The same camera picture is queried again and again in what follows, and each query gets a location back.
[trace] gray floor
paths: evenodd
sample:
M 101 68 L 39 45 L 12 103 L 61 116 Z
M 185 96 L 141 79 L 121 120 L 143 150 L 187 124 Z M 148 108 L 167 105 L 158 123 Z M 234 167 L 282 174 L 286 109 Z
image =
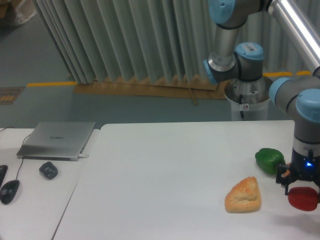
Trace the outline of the gray floor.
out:
M 38 15 L 20 27 L 0 28 L 0 87 L 69 81 L 67 69 Z M 161 123 L 230 121 L 227 100 L 72 93 L 74 86 L 26 87 L 12 105 L 0 105 L 0 128 L 34 128 L 41 121 Z M 269 120 L 286 120 L 269 103 Z

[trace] laptop lid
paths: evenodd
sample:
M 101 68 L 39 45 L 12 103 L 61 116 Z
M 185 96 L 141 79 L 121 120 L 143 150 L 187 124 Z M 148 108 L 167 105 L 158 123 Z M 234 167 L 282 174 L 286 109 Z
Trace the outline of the laptop lid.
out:
M 43 160 L 79 159 L 95 122 L 40 122 L 16 154 Z

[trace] bread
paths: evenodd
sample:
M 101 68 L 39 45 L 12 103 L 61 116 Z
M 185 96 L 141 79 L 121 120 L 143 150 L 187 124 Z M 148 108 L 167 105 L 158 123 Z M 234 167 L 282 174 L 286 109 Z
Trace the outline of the bread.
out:
M 235 185 L 224 199 L 228 213 L 249 213 L 259 210 L 261 195 L 257 179 L 249 176 Z

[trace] computer mouse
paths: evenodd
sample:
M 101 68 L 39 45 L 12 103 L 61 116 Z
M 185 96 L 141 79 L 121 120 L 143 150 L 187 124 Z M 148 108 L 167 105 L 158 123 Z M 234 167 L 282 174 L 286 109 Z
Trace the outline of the computer mouse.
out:
M 50 161 L 42 164 L 42 166 L 39 168 L 39 171 L 49 180 L 53 179 L 58 174 L 58 169 Z
M 15 198 L 20 185 L 19 180 L 12 180 L 6 182 L 0 189 L 0 201 L 7 205 Z

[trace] blue led light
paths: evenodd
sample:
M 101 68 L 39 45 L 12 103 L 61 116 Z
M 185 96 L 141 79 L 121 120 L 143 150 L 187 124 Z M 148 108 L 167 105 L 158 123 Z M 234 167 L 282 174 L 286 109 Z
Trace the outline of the blue led light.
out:
M 313 165 L 312 163 L 308 162 L 308 161 L 307 161 L 306 164 L 305 164 L 305 167 L 306 167 L 306 168 L 308 168 L 308 167 L 311 167 L 311 168 L 312 168 L 313 166 L 314 166 L 314 165 Z

